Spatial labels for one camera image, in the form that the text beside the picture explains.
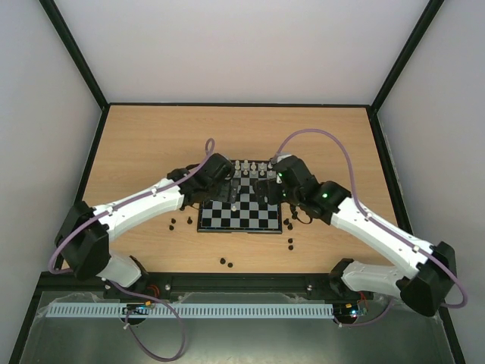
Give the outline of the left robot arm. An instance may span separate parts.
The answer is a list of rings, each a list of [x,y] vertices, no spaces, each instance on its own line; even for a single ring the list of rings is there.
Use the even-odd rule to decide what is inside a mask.
[[[136,226],[185,206],[230,196],[233,163],[215,153],[198,165],[177,168],[159,182],[131,196],[98,206],[76,202],[67,213],[55,240],[55,255],[67,263],[63,273],[79,281],[103,278],[128,288],[144,281],[143,266],[132,256],[111,247]]]

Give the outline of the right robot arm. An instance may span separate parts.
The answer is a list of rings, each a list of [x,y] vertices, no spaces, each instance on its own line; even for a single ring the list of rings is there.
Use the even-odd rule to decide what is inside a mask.
[[[270,177],[255,182],[253,189],[258,201],[298,207],[309,218],[351,234],[390,261],[382,266],[342,260],[330,279],[337,296],[380,293],[399,298],[427,317],[445,303],[457,277],[455,250],[449,244],[433,245],[406,233],[363,206],[340,184],[318,181],[294,155],[279,157]]]

